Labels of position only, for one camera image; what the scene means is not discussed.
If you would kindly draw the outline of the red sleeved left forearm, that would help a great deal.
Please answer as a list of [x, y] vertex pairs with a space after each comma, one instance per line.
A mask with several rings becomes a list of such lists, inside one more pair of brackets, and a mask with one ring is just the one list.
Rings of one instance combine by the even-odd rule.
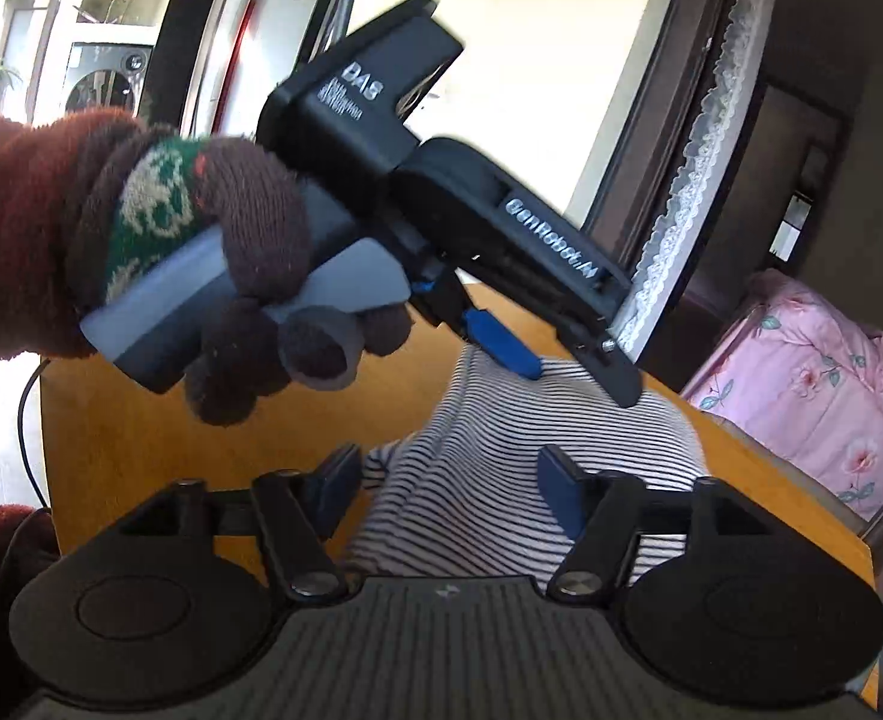
[[162, 130], [119, 109], [27, 127], [0, 116], [0, 359], [85, 358], [116, 202]]

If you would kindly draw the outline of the brown knitted gloved left hand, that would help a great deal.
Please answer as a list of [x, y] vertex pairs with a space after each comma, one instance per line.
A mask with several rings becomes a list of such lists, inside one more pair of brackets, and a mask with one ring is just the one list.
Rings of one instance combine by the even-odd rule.
[[74, 309], [88, 316], [115, 302], [211, 226], [224, 232], [236, 293], [207, 310], [201, 355], [185, 374], [186, 400], [202, 422], [245, 421], [259, 398], [292, 380], [352, 379], [360, 356], [337, 340], [341, 328], [375, 356], [409, 340], [412, 322], [399, 304], [274, 323], [264, 305], [293, 298], [310, 271], [307, 210], [293, 172], [245, 138], [183, 140], [139, 121], [110, 122], [83, 138], [62, 215]]

